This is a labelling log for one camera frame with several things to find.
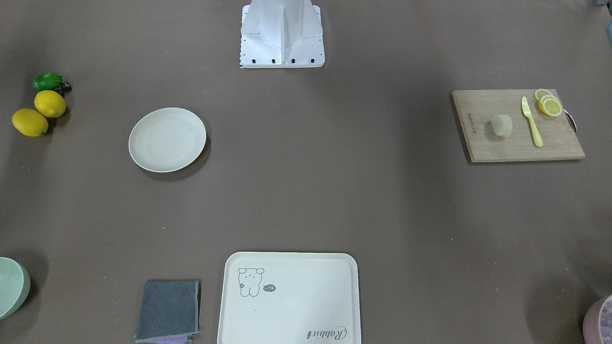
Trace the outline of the cream round plate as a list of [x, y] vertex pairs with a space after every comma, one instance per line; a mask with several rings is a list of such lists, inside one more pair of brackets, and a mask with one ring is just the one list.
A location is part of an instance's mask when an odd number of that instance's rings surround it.
[[129, 135], [128, 151], [142, 169], [175, 172], [196, 161], [207, 138], [198, 115], [181, 107], [164, 107], [136, 122]]

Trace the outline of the white steamed bun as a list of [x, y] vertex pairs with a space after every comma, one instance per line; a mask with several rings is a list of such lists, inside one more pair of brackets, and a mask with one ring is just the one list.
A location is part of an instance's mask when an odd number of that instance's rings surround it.
[[491, 125], [497, 137], [509, 137], [513, 130], [513, 121], [509, 115], [492, 116]]

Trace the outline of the grey folded cloth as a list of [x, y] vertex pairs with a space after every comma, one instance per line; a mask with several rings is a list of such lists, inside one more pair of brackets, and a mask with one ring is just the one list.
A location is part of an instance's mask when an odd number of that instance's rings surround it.
[[151, 279], [144, 283], [136, 344], [190, 344], [198, 332], [196, 279]]

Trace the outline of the bamboo cutting board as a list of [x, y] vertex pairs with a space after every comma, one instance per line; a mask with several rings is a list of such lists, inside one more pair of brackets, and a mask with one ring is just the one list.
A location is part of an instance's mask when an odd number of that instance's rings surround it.
[[[470, 160], [484, 162], [581, 160], [585, 157], [572, 120], [566, 113], [548, 116], [540, 111], [533, 89], [462, 90], [452, 97], [466, 142]], [[543, 146], [534, 144], [529, 120], [522, 112], [526, 98]], [[511, 119], [509, 135], [498, 136], [492, 118], [507, 115]]]

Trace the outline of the yellow plastic knife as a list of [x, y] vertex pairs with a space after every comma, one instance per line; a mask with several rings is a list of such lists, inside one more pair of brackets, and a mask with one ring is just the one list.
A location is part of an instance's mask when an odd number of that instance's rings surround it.
[[533, 138], [533, 143], [536, 147], [542, 147], [544, 145], [544, 141], [538, 131], [537, 125], [534, 121], [533, 114], [529, 107], [529, 102], [525, 96], [522, 97], [521, 100], [522, 114], [526, 118], [527, 123], [529, 125], [531, 137]]

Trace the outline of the lemon slice middle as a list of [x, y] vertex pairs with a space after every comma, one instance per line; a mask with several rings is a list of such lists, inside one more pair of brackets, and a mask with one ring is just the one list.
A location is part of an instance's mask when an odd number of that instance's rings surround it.
[[559, 104], [559, 100], [551, 94], [542, 96], [540, 100], [538, 101], [538, 104], [540, 106], [544, 106], [544, 104], [546, 104], [547, 102], [552, 102], [553, 104]]

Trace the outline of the lemon slice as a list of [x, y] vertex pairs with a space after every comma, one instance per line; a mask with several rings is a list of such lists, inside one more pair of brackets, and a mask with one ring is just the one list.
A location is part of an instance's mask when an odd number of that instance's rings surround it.
[[540, 106], [544, 106], [544, 104], [546, 104], [547, 102], [552, 102], [553, 104], [559, 104], [559, 100], [551, 94], [542, 96], [540, 100], [538, 101], [538, 104]]
[[564, 113], [564, 109], [560, 101], [556, 98], [547, 98], [540, 101], [540, 108], [548, 116], [560, 116]]
[[534, 98], [540, 101], [544, 96], [553, 96], [553, 93], [545, 88], [538, 88], [534, 91]]

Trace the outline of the lemon slice back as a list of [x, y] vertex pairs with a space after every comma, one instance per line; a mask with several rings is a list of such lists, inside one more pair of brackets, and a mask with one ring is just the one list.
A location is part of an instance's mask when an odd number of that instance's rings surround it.
[[534, 91], [534, 98], [540, 101], [544, 96], [553, 96], [553, 93], [545, 88], [538, 88]]

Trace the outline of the lemon slice front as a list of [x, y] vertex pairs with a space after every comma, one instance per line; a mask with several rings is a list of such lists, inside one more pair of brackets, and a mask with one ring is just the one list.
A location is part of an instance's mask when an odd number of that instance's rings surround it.
[[556, 98], [547, 98], [540, 101], [540, 108], [548, 116], [560, 116], [564, 113], [564, 109], [560, 101]]

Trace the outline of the yellow lemon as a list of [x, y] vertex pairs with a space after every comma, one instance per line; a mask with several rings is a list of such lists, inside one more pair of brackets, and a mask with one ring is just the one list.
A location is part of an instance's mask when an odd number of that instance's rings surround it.
[[12, 116], [13, 126], [22, 135], [28, 137], [41, 137], [48, 131], [48, 121], [39, 111], [24, 108], [16, 111]]
[[33, 104], [35, 109], [47, 118], [58, 118], [67, 109], [64, 98], [55, 91], [40, 91], [36, 94]]

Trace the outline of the green lime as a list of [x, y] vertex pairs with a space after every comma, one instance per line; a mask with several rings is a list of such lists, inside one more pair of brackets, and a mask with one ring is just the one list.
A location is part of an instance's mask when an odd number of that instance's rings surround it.
[[32, 87], [37, 91], [54, 91], [61, 88], [63, 77], [55, 72], [38, 74], [32, 82]]

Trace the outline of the yellow lemon far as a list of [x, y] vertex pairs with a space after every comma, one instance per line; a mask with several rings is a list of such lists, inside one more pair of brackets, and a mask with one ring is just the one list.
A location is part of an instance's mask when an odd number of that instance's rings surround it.
[[22, 135], [28, 137], [41, 137], [48, 131], [48, 121], [39, 111], [24, 108], [16, 111], [12, 116], [13, 126]]

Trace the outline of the mint green bowl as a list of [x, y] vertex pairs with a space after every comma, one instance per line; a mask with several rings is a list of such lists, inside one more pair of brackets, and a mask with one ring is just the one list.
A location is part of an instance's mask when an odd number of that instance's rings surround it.
[[29, 273], [22, 264], [11, 258], [0, 258], [0, 318], [7, 318], [22, 306], [30, 286]]

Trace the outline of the pink bowl of ice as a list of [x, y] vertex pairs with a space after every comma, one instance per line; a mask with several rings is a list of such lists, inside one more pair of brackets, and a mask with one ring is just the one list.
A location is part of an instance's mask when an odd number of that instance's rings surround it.
[[586, 344], [612, 343], [612, 296], [601, 298], [590, 306], [583, 322]]

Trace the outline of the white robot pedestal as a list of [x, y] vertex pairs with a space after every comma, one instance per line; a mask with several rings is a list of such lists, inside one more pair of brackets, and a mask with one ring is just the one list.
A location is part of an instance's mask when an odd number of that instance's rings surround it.
[[321, 9], [310, 0], [252, 0], [241, 13], [240, 67], [324, 66]]

